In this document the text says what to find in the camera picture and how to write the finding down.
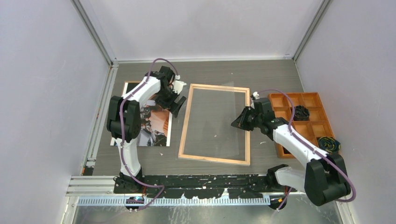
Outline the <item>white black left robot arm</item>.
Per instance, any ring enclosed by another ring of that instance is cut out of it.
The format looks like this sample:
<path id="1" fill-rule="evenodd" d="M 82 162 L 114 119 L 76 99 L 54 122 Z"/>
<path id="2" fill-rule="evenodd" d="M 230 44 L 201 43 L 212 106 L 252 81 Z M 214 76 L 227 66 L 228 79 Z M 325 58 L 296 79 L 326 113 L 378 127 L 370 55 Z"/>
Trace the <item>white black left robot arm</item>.
<path id="1" fill-rule="evenodd" d="M 184 82 L 176 69 L 162 66 L 159 71 L 149 71 L 143 80 L 122 96 L 109 101 L 106 128 L 116 140 L 121 168 L 119 180 L 132 193 L 145 185 L 137 155 L 137 138 L 141 130 L 141 108 L 155 96 L 155 102 L 177 117 L 186 97 L 181 97 Z"/>

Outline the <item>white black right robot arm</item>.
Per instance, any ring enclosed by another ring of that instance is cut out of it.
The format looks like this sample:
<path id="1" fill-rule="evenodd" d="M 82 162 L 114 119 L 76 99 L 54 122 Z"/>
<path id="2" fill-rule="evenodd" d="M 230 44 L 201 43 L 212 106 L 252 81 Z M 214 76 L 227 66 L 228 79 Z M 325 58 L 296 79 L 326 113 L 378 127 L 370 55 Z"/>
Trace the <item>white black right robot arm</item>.
<path id="1" fill-rule="evenodd" d="M 266 183 L 271 191 L 291 187 L 304 192 L 316 206 L 331 201 L 351 202 L 356 198 L 356 188 L 347 175 L 343 157 L 320 149 L 300 135 L 290 121 L 276 117 L 268 98 L 254 99 L 231 126 L 244 131 L 259 128 L 302 164 L 302 170 L 284 164 L 269 169 Z"/>

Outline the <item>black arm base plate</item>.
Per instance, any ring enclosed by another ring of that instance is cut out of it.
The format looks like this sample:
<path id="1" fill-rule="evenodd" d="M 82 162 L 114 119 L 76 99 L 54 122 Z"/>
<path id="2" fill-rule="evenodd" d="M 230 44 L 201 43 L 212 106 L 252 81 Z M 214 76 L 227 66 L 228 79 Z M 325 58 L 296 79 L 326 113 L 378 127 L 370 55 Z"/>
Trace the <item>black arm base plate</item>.
<path id="1" fill-rule="evenodd" d="M 264 193 L 288 191 L 275 185 L 265 175 L 145 175 L 138 181 L 123 174 L 113 177 L 115 194 L 140 194 L 148 198 L 187 199 L 220 198 L 227 193 L 231 199 L 259 198 Z"/>

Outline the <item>printed photo of people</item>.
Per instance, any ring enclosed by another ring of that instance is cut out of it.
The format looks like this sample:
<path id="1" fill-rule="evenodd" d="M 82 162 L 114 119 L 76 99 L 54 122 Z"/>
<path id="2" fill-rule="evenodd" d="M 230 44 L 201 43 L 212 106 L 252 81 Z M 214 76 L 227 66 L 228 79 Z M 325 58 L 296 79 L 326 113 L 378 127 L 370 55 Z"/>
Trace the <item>printed photo of people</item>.
<path id="1" fill-rule="evenodd" d="M 155 102 L 152 96 L 140 109 L 141 130 L 137 137 L 140 147 L 169 147 L 172 114 Z"/>

